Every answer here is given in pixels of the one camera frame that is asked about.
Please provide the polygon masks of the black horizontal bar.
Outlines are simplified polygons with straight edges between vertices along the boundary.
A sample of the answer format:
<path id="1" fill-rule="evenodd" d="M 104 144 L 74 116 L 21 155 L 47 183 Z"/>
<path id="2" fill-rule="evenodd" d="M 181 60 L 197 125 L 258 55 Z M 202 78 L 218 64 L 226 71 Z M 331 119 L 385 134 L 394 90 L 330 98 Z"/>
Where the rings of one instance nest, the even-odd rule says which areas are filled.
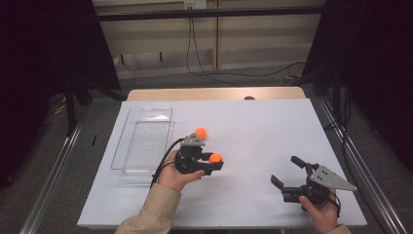
<path id="1" fill-rule="evenodd" d="M 97 21 L 125 20 L 175 20 L 175 19 L 204 19 L 226 17 L 255 17 L 255 16 L 289 16 L 315 15 L 324 11 L 323 6 L 307 7 L 278 7 L 278 8 L 242 8 L 242 9 L 205 9 L 205 10 L 173 10 L 135 13 L 100 13 L 95 16 Z"/>

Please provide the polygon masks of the person's left hand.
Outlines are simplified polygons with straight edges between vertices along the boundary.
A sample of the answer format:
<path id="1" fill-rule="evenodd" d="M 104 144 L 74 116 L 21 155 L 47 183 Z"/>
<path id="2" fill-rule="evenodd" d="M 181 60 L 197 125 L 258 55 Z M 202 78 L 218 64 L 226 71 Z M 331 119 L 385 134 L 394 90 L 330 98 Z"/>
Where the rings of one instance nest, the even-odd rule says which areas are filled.
<path id="1" fill-rule="evenodd" d="M 177 151 L 173 150 L 164 162 L 157 183 L 174 191 L 181 192 L 186 184 L 200 179 L 205 172 L 199 170 L 191 174 L 182 174 L 174 165 L 176 153 Z"/>

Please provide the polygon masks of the black metal stand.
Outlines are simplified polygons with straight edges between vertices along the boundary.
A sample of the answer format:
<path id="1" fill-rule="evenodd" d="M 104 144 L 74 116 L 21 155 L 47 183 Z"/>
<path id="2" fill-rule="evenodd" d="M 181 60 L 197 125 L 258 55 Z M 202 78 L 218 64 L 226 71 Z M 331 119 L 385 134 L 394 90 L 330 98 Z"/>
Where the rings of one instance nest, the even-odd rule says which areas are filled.
<path id="1" fill-rule="evenodd" d="M 108 88 L 103 88 L 102 86 L 99 86 L 96 82 L 93 82 L 86 78 L 75 78 L 73 80 L 66 79 L 64 81 L 64 97 L 68 119 L 68 136 L 71 136 L 77 127 L 77 117 L 75 111 L 74 98 L 76 98 L 82 105 L 91 104 L 93 101 L 93 97 L 89 93 L 89 89 L 97 90 L 100 93 L 108 97 L 111 97 L 115 100 L 125 101 L 127 99 L 125 95 L 111 91 Z"/>

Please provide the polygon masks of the white wall socket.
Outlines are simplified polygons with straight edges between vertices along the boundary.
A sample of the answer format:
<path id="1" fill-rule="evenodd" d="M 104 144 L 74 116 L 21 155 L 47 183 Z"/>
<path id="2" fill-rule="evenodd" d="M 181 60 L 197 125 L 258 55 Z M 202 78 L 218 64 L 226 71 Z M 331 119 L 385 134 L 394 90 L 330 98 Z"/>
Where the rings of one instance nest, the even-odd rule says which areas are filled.
<path id="1" fill-rule="evenodd" d="M 185 10 L 204 10 L 207 7 L 207 0 L 184 0 Z"/>

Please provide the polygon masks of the aluminium rail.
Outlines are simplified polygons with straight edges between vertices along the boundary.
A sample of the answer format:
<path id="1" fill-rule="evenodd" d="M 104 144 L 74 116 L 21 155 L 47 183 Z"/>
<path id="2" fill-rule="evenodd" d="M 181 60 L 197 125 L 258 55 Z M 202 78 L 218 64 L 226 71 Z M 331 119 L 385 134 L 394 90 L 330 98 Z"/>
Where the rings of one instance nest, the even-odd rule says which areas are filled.
<path id="1" fill-rule="evenodd" d="M 366 192 L 358 189 L 359 196 L 374 216 L 377 224 L 382 228 L 387 227 L 390 234 L 408 234 L 402 219 L 391 204 L 385 192 L 370 172 L 353 140 L 349 136 L 344 124 L 340 124 L 333 115 L 333 107 L 325 98 L 319 104 L 328 119 L 328 128 L 331 128 L 340 140 L 341 152 L 346 168 L 355 183 L 361 182 Z"/>
<path id="2" fill-rule="evenodd" d="M 77 124 L 70 135 L 66 138 L 63 147 L 60 149 L 56 162 L 34 203 L 29 215 L 27 216 L 19 234 L 36 234 L 41 224 L 44 214 L 53 198 L 56 186 L 60 180 L 62 172 L 72 153 L 78 135 L 82 130 L 82 125 Z"/>

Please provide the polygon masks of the white board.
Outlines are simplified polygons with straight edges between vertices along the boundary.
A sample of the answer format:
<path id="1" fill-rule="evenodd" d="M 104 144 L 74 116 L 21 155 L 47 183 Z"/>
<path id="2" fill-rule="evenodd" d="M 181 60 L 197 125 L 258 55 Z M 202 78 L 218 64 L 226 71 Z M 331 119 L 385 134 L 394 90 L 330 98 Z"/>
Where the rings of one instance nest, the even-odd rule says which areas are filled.
<path id="1" fill-rule="evenodd" d="M 148 186 L 122 184 L 112 159 L 132 107 L 171 107 L 170 141 L 206 128 L 206 152 L 224 158 L 221 171 L 183 189 L 176 229 L 260 229 L 307 227 L 311 219 L 300 205 L 285 203 L 271 183 L 305 183 L 306 173 L 290 162 L 296 155 L 344 176 L 319 118 L 307 98 L 273 100 L 126 101 L 82 210 L 78 225 L 115 228 L 141 209 Z"/>

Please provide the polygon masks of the clear plastic container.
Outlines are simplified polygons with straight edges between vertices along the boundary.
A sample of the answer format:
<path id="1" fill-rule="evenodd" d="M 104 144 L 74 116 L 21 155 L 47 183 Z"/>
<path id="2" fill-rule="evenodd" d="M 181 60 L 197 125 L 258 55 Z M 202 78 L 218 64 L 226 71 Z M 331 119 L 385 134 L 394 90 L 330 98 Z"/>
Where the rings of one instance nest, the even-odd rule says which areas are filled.
<path id="1" fill-rule="evenodd" d="M 169 141 L 171 107 L 134 106 L 120 135 L 111 169 L 121 182 L 149 185 Z"/>

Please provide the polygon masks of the person's right hand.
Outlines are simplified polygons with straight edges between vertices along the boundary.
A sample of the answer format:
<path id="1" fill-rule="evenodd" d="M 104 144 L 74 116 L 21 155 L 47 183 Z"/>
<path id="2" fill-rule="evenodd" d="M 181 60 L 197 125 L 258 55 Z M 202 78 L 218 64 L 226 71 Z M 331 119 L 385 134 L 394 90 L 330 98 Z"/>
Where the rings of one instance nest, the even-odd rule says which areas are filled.
<path id="1" fill-rule="evenodd" d="M 307 197 L 299 197 L 301 205 L 311 216 L 314 232 L 316 234 L 327 234 L 338 226 L 338 209 L 335 206 L 335 189 L 330 190 L 329 198 L 331 201 L 328 201 L 322 208 L 317 208 Z"/>

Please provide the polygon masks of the wooden table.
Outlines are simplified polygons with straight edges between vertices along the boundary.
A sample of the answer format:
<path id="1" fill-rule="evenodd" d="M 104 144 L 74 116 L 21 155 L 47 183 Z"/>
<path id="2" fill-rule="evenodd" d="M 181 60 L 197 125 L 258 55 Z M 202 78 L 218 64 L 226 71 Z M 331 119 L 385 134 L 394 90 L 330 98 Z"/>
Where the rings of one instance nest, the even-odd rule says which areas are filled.
<path id="1" fill-rule="evenodd" d="M 299 87 L 144 89 L 129 92 L 127 101 L 305 98 Z"/>

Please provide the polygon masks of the black curtain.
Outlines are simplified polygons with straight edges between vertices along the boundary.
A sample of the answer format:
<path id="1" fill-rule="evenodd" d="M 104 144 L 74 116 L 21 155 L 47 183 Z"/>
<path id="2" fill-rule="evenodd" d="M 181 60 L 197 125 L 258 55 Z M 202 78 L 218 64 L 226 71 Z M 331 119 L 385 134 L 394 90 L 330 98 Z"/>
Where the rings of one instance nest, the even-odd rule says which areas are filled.
<path id="1" fill-rule="evenodd" d="M 325 0 L 303 76 L 338 76 L 413 173 L 413 0 Z"/>
<path id="2" fill-rule="evenodd" d="M 0 0 L 0 188 L 29 154 L 50 98 L 120 83 L 93 0 Z"/>

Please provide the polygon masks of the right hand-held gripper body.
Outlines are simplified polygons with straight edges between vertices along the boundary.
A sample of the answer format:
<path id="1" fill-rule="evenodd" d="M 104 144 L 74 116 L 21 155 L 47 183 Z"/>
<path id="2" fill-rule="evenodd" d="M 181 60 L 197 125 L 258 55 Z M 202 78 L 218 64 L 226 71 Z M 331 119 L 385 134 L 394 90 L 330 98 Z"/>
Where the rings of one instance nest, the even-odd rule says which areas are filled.
<path id="1" fill-rule="evenodd" d="M 301 166 L 307 173 L 306 183 L 300 187 L 285 187 L 281 192 L 286 203 L 298 203 L 300 196 L 307 197 L 314 205 L 324 205 L 330 194 L 330 189 L 357 191 L 357 187 L 325 166 L 304 164 Z"/>

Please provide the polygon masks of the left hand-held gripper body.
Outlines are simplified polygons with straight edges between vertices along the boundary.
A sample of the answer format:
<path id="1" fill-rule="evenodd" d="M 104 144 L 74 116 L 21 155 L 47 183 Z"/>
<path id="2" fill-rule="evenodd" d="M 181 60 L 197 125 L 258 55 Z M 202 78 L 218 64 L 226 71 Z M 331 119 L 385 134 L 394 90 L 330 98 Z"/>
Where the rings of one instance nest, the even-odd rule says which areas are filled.
<path id="1" fill-rule="evenodd" d="M 206 144 L 195 133 L 180 142 L 180 148 L 175 155 L 174 165 L 182 174 L 191 174 L 204 170 L 208 160 L 202 160 L 203 146 Z"/>

